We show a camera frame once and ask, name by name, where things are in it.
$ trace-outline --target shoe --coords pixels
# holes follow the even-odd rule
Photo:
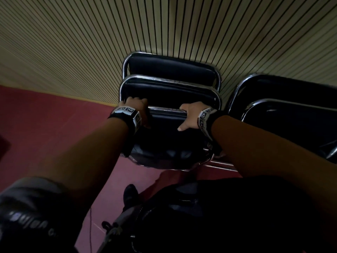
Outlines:
[[[123,211],[141,204],[138,191],[136,187],[134,186],[134,184],[129,184],[125,188],[124,194],[123,194],[123,202],[124,202]]]

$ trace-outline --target black sleeve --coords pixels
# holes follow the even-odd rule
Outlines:
[[[83,219],[61,186],[20,179],[0,194],[0,252],[76,252]]]

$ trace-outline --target hand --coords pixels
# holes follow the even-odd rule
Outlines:
[[[198,126],[198,116],[200,112],[210,106],[205,105],[202,102],[195,102],[192,104],[182,104],[180,106],[181,110],[187,111],[186,120],[179,126],[179,131],[184,131],[188,128],[199,129]]]
[[[132,108],[135,108],[137,111],[139,111],[140,115],[141,115],[141,124],[144,127],[149,127],[148,124],[148,118],[146,115],[146,109],[149,106],[148,101],[146,98],[140,99],[139,97],[128,97],[126,102],[124,101],[120,101],[118,104],[118,107],[122,107],[122,106],[129,106]]]

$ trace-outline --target black cord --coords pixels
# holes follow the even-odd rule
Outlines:
[[[92,253],[92,244],[91,244],[91,208],[90,208],[89,242],[90,242],[90,253]]]

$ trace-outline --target pink floor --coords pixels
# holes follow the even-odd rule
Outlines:
[[[65,150],[93,131],[112,107],[92,102],[0,86],[0,191],[23,177],[44,157]],[[160,176],[160,183],[150,187]],[[102,221],[112,222],[123,208],[124,188],[133,183],[138,191],[153,195],[165,185],[181,180],[183,174],[136,166],[120,158],[92,206],[92,248],[103,241]],[[201,167],[198,179],[237,177],[235,172]],[[83,222],[76,247],[90,252],[89,215]]]

